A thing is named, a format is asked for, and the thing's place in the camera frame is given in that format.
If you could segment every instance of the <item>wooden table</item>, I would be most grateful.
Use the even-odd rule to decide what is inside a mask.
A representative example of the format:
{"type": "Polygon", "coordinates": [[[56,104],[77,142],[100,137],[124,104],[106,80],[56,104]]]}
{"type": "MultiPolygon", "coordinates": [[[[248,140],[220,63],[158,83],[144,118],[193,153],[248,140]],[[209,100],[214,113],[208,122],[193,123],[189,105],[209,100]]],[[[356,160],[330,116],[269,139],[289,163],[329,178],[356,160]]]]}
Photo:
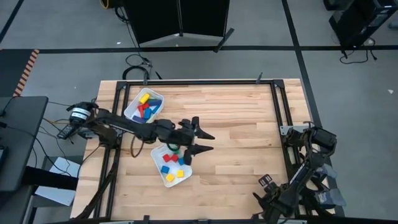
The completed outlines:
{"type": "MultiPolygon", "coordinates": [[[[285,79],[290,112],[295,124],[310,120],[299,79],[285,79]]],[[[102,81],[97,103],[111,110],[116,81],[102,81]]],[[[142,86],[130,89],[129,102],[142,86]]],[[[193,158],[193,175],[170,189],[163,185],[150,156],[158,146],[144,145],[132,158],[131,134],[123,136],[121,160],[113,204],[112,220],[248,219],[261,211],[252,192],[264,195],[258,179],[270,174],[277,184],[287,182],[271,88],[269,85],[185,85],[149,86],[164,95],[165,106],[158,118],[178,123],[199,116],[201,127],[216,140],[197,143],[215,149],[193,158]]],[[[285,121],[280,92],[279,104],[285,121]]],[[[119,111],[123,98],[119,100],[119,111]]],[[[141,142],[136,141],[137,149],[141,142]]],[[[98,146],[89,140],[85,157],[98,146]]],[[[77,216],[98,188],[104,151],[98,149],[83,164],[71,217],[77,216]]],[[[101,215],[105,214],[107,193],[101,215]]]]}

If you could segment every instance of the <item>black metal frame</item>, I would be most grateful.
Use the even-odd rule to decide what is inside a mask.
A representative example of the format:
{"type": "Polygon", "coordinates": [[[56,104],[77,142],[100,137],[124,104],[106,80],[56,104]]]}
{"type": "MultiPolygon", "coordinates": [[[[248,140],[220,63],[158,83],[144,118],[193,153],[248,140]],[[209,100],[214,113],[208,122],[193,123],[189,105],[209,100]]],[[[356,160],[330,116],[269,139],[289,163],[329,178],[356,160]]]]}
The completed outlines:
{"type": "MultiPolygon", "coordinates": [[[[271,88],[271,93],[272,93],[272,99],[274,102],[274,109],[275,109],[275,115],[276,115],[276,120],[277,120],[277,125],[278,125],[278,132],[279,132],[279,127],[283,126],[283,120],[282,120],[282,115],[280,112],[280,106],[279,106],[279,100],[277,97],[277,89],[280,90],[281,96],[282,96],[282,103],[284,106],[284,111],[285,111],[285,116],[287,119],[287,125],[293,125],[292,117],[290,114],[290,109],[289,109],[289,102],[287,100],[287,94],[285,90],[285,85],[283,80],[256,80],[256,79],[250,79],[250,80],[148,80],[148,85],[269,85],[271,88]]],[[[128,103],[128,98],[129,98],[129,93],[130,93],[130,88],[134,85],[142,85],[141,81],[133,81],[133,82],[128,82],[128,81],[118,81],[116,84],[116,92],[114,95],[114,101],[113,101],[113,108],[112,108],[112,113],[116,113],[118,110],[118,105],[119,105],[119,99],[120,99],[120,93],[121,90],[124,89],[124,98],[123,98],[123,105],[122,105],[122,110],[124,111],[127,107],[128,103]]],[[[290,180],[296,170],[296,167],[294,164],[291,163],[290,161],[290,155],[288,152],[288,149],[284,146],[282,142],[282,135],[279,132],[280,136],[280,141],[281,141],[281,148],[283,150],[283,155],[284,155],[284,161],[285,161],[285,168],[287,172],[287,177],[288,180],[290,180]]],[[[101,168],[101,176],[99,178],[99,187],[103,184],[104,179],[106,177],[106,171],[108,169],[108,164],[109,164],[109,155],[110,155],[110,149],[106,149],[104,152],[104,161],[103,165],[101,168]]],[[[120,149],[117,149],[114,155],[114,163],[116,165],[119,165],[119,158],[120,158],[120,149]]],[[[299,152],[297,149],[294,149],[294,161],[298,163],[299,161],[299,152]]],[[[106,205],[106,218],[111,218],[112,214],[112,208],[113,208],[113,198],[114,198],[114,191],[115,191],[115,186],[116,186],[116,176],[112,179],[110,183],[110,188],[109,188],[109,195],[108,195],[108,202],[106,205]]],[[[101,204],[102,200],[100,200],[95,207],[95,212],[94,212],[94,218],[99,218],[100,217],[100,210],[101,210],[101,204]]],[[[295,212],[296,217],[299,217],[299,211],[297,210],[295,212]]],[[[252,223],[252,219],[247,219],[247,220],[212,220],[212,223],[252,223]]],[[[167,223],[167,222],[172,222],[176,223],[175,220],[169,220],[169,221],[156,221],[160,223],[167,223]]],[[[192,223],[192,220],[181,220],[178,221],[179,223],[192,223]]]]}

